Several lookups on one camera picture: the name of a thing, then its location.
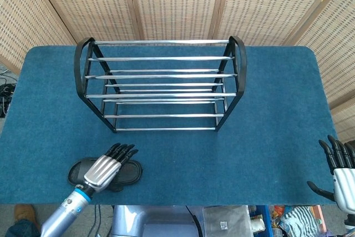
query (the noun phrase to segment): brown shoe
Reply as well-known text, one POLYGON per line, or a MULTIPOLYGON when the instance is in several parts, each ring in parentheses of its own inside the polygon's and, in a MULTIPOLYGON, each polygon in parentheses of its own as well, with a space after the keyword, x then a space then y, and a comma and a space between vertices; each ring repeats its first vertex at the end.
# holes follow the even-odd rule
POLYGON ((27 219, 33 222, 36 225, 37 229, 40 230, 35 215, 36 213, 32 205, 24 205, 24 204, 15 205, 14 208, 15 222, 18 222, 21 219, 27 219))

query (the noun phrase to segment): metal stand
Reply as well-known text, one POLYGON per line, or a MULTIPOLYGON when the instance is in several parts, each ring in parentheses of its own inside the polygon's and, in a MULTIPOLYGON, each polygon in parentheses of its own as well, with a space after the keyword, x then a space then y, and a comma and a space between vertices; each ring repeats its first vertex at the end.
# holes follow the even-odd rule
POLYGON ((74 76, 79 98, 112 130, 112 132, 130 130, 219 130, 235 105, 243 96, 246 80, 246 51, 244 43, 238 37, 230 37, 229 40, 190 40, 190 41, 107 41, 98 42, 94 38, 82 40, 75 50, 74 56, 74 76), (164 45, 164 44, 226 44, 223 56, 203 56, 203 57, 104 57, 100 46, 112 45, 164 45), (80 58, 85 46, 88 46, 85 55, 85 65, 83 76, 80 73, 80 58), (146 62, 154 66, 157 60, 179 60, 181 65, 184 62, 200 62, 217 60, 220 61, 218 69, 194 68, 194 69, 110 69, 109 62, 146 62), (233 72, 225 73, 225 68, 231 62, 233 72), (103 74, 93 74, 90 72, 92 64, 101 65, 103 74), (232 78, 235 89, 228 92, 226 79, 232 78), (162 82, 162 79, 174 79, 174 82, 162 82), (102 91, 95 94, 88 94, 89 80, 102 80, 102 91), (108 93, 108 89, 113 88, 114 93, 108 93), (100 108, 94 104, 94 99, 100 99, 100 108), (218 110, 218 102, 223 103, 223 111, 218 110), (113 112, 108 114, 106 106, 114 103, 113 112), (119 114, 121 105, 150 105, 154 110, 154 105, 171 105, 168 114, 119 114), (189 113, 176 114, 175 105, 212 105, 213 113, 189 113), (154 119, 154 118, 214 118, 214 127, 175 127, 175 128, 118 128, 119 119, 154 119))

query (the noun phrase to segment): black slipper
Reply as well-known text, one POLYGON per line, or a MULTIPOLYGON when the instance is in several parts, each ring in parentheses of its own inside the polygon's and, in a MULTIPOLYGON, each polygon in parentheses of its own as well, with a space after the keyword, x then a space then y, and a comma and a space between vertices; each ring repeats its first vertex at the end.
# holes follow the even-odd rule
MULTIPOLYGON (((97 158, 83 158, 76 162, 69 171, 68 181, 71 185, 83 184, 84 175, 94 164, 97 158)), ((123 190, 123 186, 136 183, 141 175, 143 169, 139 162, 130 160, 125 163, 115 178, 111 181, 107 189, 118 192, 123 190)))

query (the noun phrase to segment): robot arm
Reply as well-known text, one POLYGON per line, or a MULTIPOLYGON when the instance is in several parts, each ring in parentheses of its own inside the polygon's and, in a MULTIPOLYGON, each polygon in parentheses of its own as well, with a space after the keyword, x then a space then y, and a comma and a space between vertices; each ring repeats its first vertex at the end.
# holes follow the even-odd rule
POLYGON ((75 190, 42 225, 41 236, 61 236, 91 201, 94 193, 103 191, 124 165, 138 150, 134 145, 114 144, 86 172, 84 184, 75 190))
POLYGON ((348 214, 345 226, 348 230, 355 228, 355 149, 350 144, 342 144, 328 135, 332 146, 322 140, 319 144, 324 149, 330 172, 333 175, 334 193, 318 188, 308 181, 308 186, 318 195, 337 203, 348 214))

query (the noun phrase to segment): blue carpet surface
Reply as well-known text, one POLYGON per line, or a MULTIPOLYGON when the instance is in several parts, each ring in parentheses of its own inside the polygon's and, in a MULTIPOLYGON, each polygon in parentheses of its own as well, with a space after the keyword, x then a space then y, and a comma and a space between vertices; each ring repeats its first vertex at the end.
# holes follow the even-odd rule
MULTIPOLYGON (((308 48, 247 47, 246 92, 218 132, 118 134, 78 98, 74 50, 35 47, 26 56, 0 139, 0 203, 60 203, 73 190, 67 182, 71 165, 98 157, 117 142, 136 144, 134 159, 141 162, 143 176, 120 193, 96 195, 93 203, 329 203, 306 184, 312 180, 332 189, 318 140, 335 134, 308 48)), ((145 46, 107 48, 104 53, 189 56, 192 51, 195 56, 221 55, 223 49, 145 46)))

